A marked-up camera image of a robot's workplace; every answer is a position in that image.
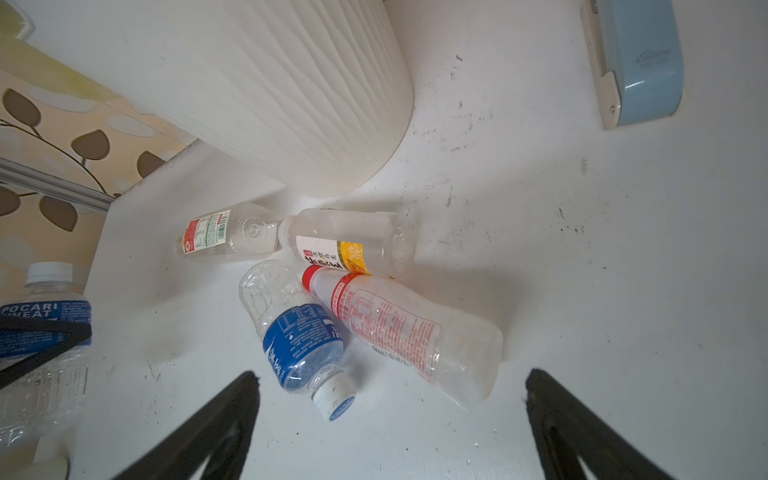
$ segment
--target tabletop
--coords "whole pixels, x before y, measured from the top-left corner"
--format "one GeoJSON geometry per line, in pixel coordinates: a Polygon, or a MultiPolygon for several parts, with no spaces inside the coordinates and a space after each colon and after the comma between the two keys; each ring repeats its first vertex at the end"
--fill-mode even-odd
{"type": "Polygon", "coordinates": [[[535,367],[675,478],[765,477],[768,4],[673,4],[671,118],[603,130],[577,0],[388,0],[415,105],[371,180],[311,199],[198,143],[114,202],[85,290],[72,478],[117,474],[248,369],[262,403],[243,478],[542,478],[535,367]],[[281,390],[237,296],[253,263],[172,250],[190,219],[245,200],[417,215],[402,282],[501,328],[490,398],[464,411],[357,341],[340,419],[281,390]]]}

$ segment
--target bottle cap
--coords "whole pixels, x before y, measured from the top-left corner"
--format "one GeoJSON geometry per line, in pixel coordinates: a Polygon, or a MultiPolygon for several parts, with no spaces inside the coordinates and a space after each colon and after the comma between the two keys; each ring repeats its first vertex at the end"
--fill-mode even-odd
{"type": "Polygon", "coordinates": [[[338,419],[355,401],[355,389],[346,373],[339,372],[327,379],[312,396],[312,401],[329,421],[338,419]]]}
{"type": "Polygon", "coordinates": [[[309,293],[312,293],[312,290],[310,290],[310,283],[312,283],[312,275],[315,274],[317,270],[320,270],[322,267],[320,265],[310,265],[304,270],[304,274],[301,276],[301,283],[304,284],[304,288],[306,288],[306,291],[309,293]]]}
{"type": "Polygon", "coordinates": [[[280,222],[280,226],[277,227],[277,239],[280,241],[280,245],[286,250],[290,250],[290,245],[288,244],[288,226],[294,218],[296,218],[296,215],[289,215],[288,217],[283,218],[283,221],[280,222]]]}
{"type": "Polygon", "coordinates": [[[33,263],[27,270],[27,285],[37,282],[72,283],[72,264],[64,262],[33,263]]]}

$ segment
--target red and white label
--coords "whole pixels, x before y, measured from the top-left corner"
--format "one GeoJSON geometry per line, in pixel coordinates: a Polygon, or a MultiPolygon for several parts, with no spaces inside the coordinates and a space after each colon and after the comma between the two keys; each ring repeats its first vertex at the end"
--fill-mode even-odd
{"type": "Polygon", "coordinates": [[[344,276],[333,290],[331,310],[379,353],[414,366],[429,380],[439,323],[423,319],[356,285],[359,273],[344,276]]]}
{"type": "Polygon", "coordinates": [[[231,210],[225,210],[192,220],[184,231],[184,253],[226,243],[230,212],[231,210]]]}

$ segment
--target clear plastic bottle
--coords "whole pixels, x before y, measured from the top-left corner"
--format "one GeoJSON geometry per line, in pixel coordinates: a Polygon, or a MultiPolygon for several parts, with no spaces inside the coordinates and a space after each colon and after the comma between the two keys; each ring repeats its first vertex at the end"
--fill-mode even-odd
{"type": "Polygon", "coordinates": [[[344,342],[295,272],[279,260],[258,263],[240,281],[240,302],[256,326],[280,386],[310,395],[323,417],[335,420],[355,399],[349,379],[336,366],[344,342]]]}
{"type": "Polygon", "coordinates": [[[418,234],[406,214],[308,208],[280,223],[279,238],[314,265],[396,278],[410,268],[418,234]]]}
{"type": "Polygon", "coordinates": [[[174,248],[200,263],[264,258],[277,248],[277,222],[268,209],[243,202],[192,220],[174,248]]]}
{"type": "MultiPolygon", "coordinates": [[[[72,265],[33,263],[28,293],[0,307],[2,315],[91,322],[91,304],[72,285],[72,265]]],[[[0,368],[62,341],[61,333],[0,332],[0,368]]],[[[0,390],[0,448],[21,445],[74,425],[88,378],[87,340],[0,390]]]]}
{"type": "Polygon", "coordinates": [[[375,276],[310,266],[303,283],[376,352],[411,366],[461,407],[491,395],[502,332],[488,320],[375,276]]]}

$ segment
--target white textured container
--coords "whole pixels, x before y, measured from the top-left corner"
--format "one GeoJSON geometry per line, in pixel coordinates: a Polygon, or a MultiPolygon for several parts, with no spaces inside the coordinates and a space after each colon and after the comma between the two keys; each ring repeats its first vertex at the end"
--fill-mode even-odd
{"type": "Polygon", "coordinates": [[[19,2],[36,25],[66,24],[30,44],[302,193],[362,184],[408,127],[413,86],[381,0],[64,3],[19,2]]]}

